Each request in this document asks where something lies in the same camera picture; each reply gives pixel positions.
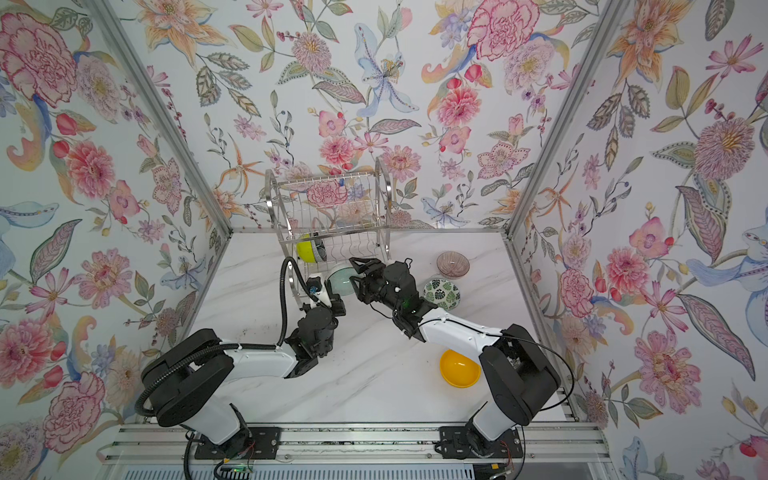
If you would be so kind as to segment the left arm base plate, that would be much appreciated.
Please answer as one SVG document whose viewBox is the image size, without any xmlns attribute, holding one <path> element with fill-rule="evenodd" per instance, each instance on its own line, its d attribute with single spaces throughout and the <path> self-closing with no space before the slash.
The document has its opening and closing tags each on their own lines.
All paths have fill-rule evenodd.
<svg viewBox="0 0 768 480">
<path fill-rule="evenodd" d="M 194 453 L 195 460 L 275 460 L 282 429 L 279 427 L 249 427 L 237 432 L 223 444 L 214 444 L 203 436 Z"/>
</svg>

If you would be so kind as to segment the pale teal glass bowl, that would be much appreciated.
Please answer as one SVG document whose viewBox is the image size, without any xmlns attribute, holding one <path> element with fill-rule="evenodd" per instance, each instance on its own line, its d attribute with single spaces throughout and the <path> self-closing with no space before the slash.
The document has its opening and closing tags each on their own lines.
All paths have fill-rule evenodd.
<svg viewBox="0 0 768 480">
<path fill-rule="evenodd" d="M 351 266 L 338 266 L 334 268 L 328 277 L 330 290 L 341 297 L 354 296 L 355 291 L 351 278 L 356 275 L 357 272 Z"/>
</svg>

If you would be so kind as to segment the steel wire dish rack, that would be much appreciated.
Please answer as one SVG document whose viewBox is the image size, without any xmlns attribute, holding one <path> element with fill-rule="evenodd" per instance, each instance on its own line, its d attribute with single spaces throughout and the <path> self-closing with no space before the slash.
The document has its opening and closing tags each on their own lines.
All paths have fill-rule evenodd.
<svg viewBox="0 0 768 480">
<path fill-rule="evenodd" d="M 390 260 L 393 191 L 379 161 L 360 172 L 293 180 L 266 173 L 264 199 L 272 227 L 283 253 L 298 262 L 287 273 L 298 302 L 308 299 L 299 275 L 328 277 L 334 268 L 349 266 L 352 257 Z M 297 256 L 296 244 L 303 235 L 323 241 L 326 262 L 307 264 Z"/>
</svg>

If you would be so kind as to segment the lime green bowl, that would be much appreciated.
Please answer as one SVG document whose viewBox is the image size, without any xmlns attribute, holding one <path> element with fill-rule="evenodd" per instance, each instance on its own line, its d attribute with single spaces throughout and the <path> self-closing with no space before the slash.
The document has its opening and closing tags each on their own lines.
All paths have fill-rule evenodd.
<svg viewBox="0 0 768 480">
<path fill-rule="evenodd" d="M 319 254 L 317 253 L 314 240 L 310 235 L 303 235 L 299 242 L 296 244 L 297 256 L 307 264 L 315 264 L 318 262 Z"/>
</svg>

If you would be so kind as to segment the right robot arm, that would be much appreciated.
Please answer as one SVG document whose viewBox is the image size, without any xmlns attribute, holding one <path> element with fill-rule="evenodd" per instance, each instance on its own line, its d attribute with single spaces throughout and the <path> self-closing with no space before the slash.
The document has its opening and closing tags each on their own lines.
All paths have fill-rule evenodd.
<svg viewBox="0 0 768 480">
<path fill-rule="evenodd" d="M 438 307 L 420 295 L 407 262 L 353 257 L 350 264 L 360 302 L 388 308 L 387 316 L 407 337 L 445 347 L 480 366 L 490 400 L 465 426 L 467 440 L 477 449 L 529 425 L 562 386 L 543 346 L 523 326 L 486 327 Z"/>
</svg>

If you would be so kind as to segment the dark blue patterned bowl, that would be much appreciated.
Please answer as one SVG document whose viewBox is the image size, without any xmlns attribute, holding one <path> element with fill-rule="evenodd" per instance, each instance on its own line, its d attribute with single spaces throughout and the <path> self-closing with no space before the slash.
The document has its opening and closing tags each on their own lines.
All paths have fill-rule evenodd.
<svg viewBox="0 0 768 480">
<path fill-rule="evenodd" d="M 326 262 L 327 254 L 323 241 L 321 239 L 315 239 L 312 241 L 313 253 L 317 262 Z"/>
</svg>

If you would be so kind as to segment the green leaf pattern bowl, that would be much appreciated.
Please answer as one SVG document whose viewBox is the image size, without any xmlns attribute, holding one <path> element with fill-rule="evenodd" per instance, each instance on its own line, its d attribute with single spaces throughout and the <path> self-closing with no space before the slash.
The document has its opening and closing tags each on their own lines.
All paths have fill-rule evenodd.
<svg viewBox="0 0 768 480">
<path fill-rule="evenodd" d="M 445 278 L 432 278 L 423 286 L 424 298 L 446 311 L 455 309 L 461 302 L 459 287 Z"/>
</svg>

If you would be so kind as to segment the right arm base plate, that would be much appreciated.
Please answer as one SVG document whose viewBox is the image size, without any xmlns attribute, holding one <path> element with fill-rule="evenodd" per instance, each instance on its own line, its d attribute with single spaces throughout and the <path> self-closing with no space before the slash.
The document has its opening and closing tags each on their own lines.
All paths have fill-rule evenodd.
<svg viewBox="0 0 768 480">
<path fill-rule="evenodd" d="M 507 429 L 498 439 L 487 440 L 464 426 L 442 426 L 434 450 L 443 459 L 520 459 L 523 442 L 516 429 Z"/>
</svg>

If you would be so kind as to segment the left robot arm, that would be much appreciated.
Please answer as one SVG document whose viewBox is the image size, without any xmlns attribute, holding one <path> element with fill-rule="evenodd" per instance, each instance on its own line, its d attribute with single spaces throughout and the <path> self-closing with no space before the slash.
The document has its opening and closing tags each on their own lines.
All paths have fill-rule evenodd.
<svg viewBox="0 0 768 480">
<path fill-rule="evenodd" d="M 217 391 L 228 381 L 294 379 L 316 367 L 332 351 L 346 308 L 341 296 L 332 294 L 302 311 L 296 329 L 279 345 L 226 343 L 212 329 L 195 332 L 142 371 L 136 413 L 162 427 L 182 426 L 217 446 L 245 444 L 245 420 Z"/>
</svg>

